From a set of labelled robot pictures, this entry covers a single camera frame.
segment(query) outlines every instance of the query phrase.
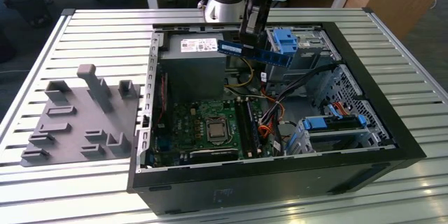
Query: power supply cable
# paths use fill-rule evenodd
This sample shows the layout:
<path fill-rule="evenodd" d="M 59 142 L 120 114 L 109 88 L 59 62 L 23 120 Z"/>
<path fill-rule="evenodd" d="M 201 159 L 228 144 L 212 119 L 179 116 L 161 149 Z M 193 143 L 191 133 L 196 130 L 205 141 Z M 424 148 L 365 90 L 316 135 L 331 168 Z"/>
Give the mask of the power supply cable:
<path fill-rule="evenodd" d="M 249 62 L 248 62 L 245 59 L 243 59 L 243 58 L 240 58 L 240 59 L 244 61 L 244 63 L 247 64 L 247 66 L 248 66 L 248 68 L 249 68 L 249 70 L 251 70 L 251 76 L 249 76 L 249 79 L 247 80 L 247 82 L 243 82 L 243 83 L 240 83 L 240 84 L 228 84 L 228 85 L 224 85 L 224 87 L 233 87 L 233 88 L 244 87 L 244 86 L 249 85 L 251 82 L 252 82 L 252 79 L 253 79 L 253 76 L 255 76 L 253 68 L 252 68 Z"/>
<path fill-rule="evenodd" d="M 260 95 L 255 95 L 255 94 L 243 94 L 240 92 L 237 92 L 235 89 L 232 89 L 231 87 L 225 87 L 232 94 L 235 94 L 237 97 L 256 97 L 256 98 L 261 98 L 265 99 L 265 97 L 260 96 Z"/>

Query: aluminum extrusion table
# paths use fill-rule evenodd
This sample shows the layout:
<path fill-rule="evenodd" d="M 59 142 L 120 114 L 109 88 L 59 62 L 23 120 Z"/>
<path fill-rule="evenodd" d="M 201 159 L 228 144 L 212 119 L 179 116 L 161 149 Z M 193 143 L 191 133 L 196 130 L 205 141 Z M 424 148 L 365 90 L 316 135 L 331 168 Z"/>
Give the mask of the aluminum extrusion table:
<path fill-rule="evenodd" d="M 421 223 L 448 216 L 448 96 L 375 14 L 361 9 L 275 9 L 269 21 L 336 22 L 428 158 L 360 191 L 157 217 L 128 194 L 129 159 L 24 168 L 49 80 L 71 87 L 81 63 L 109 85 L 145 83 L 152 25 L 203 23 L 196 9 L 77 10 L 60 17 L 0 125 L 0 222 Z"/>

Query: yellow wire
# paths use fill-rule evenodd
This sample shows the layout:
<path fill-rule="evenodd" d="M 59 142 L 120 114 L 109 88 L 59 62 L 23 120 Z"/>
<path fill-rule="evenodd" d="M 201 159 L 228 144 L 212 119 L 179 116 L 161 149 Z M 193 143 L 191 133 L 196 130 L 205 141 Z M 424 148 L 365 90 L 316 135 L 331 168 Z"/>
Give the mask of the yellow wire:
<path fill-rule="evenodd" d="M 243 86 L 248 85 L 252 82 L 252 79 L 253 79 L 253 76 L 255 76 L 253 68 L 252 68 L 249 62 L 245 59 L 241 58 L 241 60 L 244 61 L 244 63 L 247 64 L 247 66 L 251 69 L 251 77 L 249 77 L 249 79 L 248 79 L 247 82 L 244 82 L 241 84 L 228 84 L 228 85 L 224 85 L 224 87 L 231 87 L 231 88 L 243 87 Z"/>

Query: gray plastic holder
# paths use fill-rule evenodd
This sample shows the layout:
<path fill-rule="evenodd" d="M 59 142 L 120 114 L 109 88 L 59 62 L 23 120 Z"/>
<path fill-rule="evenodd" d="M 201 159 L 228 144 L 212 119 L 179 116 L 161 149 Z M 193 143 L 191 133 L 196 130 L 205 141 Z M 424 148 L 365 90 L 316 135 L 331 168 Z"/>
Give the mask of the gray plastic holder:
<path fill-rule="evenodd" d="M 81 146 L 80 152 L 87 158 L 101 158 L 104 155 L 104 149 L 100 144 Z"/>
<path fill-rule="evenodd" d="M 116 141 L 112 134 L 107 135 L 105 146 L 109 147 L 111 151 L 115 154 L 128 153 L 131 150 L 131 143 L 127 139 L 127 136 L 121 132 L 120 139 Z"/>
<path fill-rule="evenodd" d="M 79 78 L 84 79 L 87 86 L 89 87 L 89 94 L 95 98 L 97 104 L 100 105 L 103 112 L 108 113 L 113 110 L 111 101 L 108 99 L 108 88 L 105 81 L 101 81 L 97 79 L 95 75 L 96 67 L 92 64 L 81 64 L 79 65 L 76 75 Z"/>
<path fill-rule="evenodd" d="M 45 146 L 48 144 L 55 144 L 55 137 L 49 133 L 32 134 L 28 141 L 36 146 Z"/>
<path fill-rule="evenodd" d="M 69 89 L 65 81 L 51 81 L 47 85 L 44 93 L 48 96 L 49 100 L 56 105 L 64 105 L 64 104 L 68 104 L 68 100 L 65 98 L 64 93 L 67 93 L 69 91 L 71 91 L 71 89 Z"/>
<path fill-rule="evenodd" d="M 87 130 L 84 137 L 91 143 L 103 142 L 107 139 L 107 134 L 103 129 Z"/>
<path fill-rule="evenodd" d="M 28 162 L 39 162 L 49 158 L 49 153 L 41 148 L 28 151 L 25 150 L 21 153 L 21 158 Z"/>
<path fill-rule="evenodd" d="M 121 99 L 135 99 L 137 97 L 137 92 L 131 80 L 121 80 L 119 82 L 119 93 Z"/>

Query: blue plastic latch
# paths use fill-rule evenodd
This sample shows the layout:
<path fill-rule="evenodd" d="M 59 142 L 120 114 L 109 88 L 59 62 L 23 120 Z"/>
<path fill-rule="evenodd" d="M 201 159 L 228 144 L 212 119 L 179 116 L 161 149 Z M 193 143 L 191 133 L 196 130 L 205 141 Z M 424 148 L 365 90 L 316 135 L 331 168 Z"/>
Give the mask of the blue plastic latch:
<path fill-rule="evenodd" d="M 357 120 L 359 120 L 360 124 L 363 125 L 363 127 L 365 127 L 367 126 L 365 116 L 357 115 Z"/>
<path fill-rule="evenodd" d="M 329 108 L 329 111 L 331 113 L 333 113 L 333 115 L 339 118 L 339 119 L 343 119 L 343 116 L 340 115 L 340 113 L 337 113 L 333 105 L 328 105 L 328 108 Z"/>
<path fill-rule="evenodd" d="M 308 118 L 307 119 L 311 123 L 311 128 L 312 129 L 324 129 L 327 128 L 327 123 L 324 118 Z"/>
<path fill-rule="evenodd" d="M 273 40 L 280 54 L 293 56 L 297 52 L 297 38 L 289 29 L 273 29 Z"/>
<path fill-rule="evenodd" d="M 305 127 L 305 130 L 311 129 L 311 124 L 309 124 L 308 119 L 303 120 L 303 126 Z"/>

